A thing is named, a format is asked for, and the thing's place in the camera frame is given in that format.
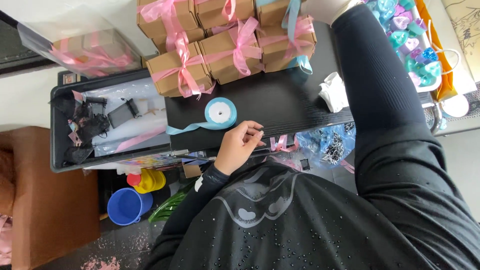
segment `blue plastic bag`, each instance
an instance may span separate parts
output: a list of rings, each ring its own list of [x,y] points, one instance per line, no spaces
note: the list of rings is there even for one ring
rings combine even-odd
[[[355,148],[355,124],[353,122],[321,129],[298,132],[297,140],[303,155],[318,167],[331,169]]]

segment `person's left hand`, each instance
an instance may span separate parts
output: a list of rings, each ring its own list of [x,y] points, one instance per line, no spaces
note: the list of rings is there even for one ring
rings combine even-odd
[[[264,132],[258,131],[259,128],[263,126],[257,122],[243,121],[236,128],[225,132],[214,163],[215,168],[226,175],[231,175],[240,168],[255,147],[265,145],[260,141]]]

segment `blue bucket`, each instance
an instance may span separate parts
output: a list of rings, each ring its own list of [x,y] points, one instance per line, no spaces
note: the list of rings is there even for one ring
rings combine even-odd
[[[151,193],[140,194],[131,187],[117,190],[108,200],[107,212],[113,223],[130,225],[140,221],[153,204]]]

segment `sleeve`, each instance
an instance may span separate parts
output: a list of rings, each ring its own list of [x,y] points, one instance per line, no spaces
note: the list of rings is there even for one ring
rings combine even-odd
[[[192,220],[225,186],[228,175],[210,166],[195,183],[185,199],[168,218],[162,233],[155,241],[148,261],[141,270],[167,270]]]
[[[446,172],[416,89],[365,5],[332,25],[357,126],[359,196],[440,269],[480,269],[480,226]]]

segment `black sweatshirt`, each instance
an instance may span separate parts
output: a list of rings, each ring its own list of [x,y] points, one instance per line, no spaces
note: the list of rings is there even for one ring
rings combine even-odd
[[[359,5],[332,28],[359,194],[274,162],[230,179],[211,166],[142,269],[480,269],[480,226],[381,26]]]

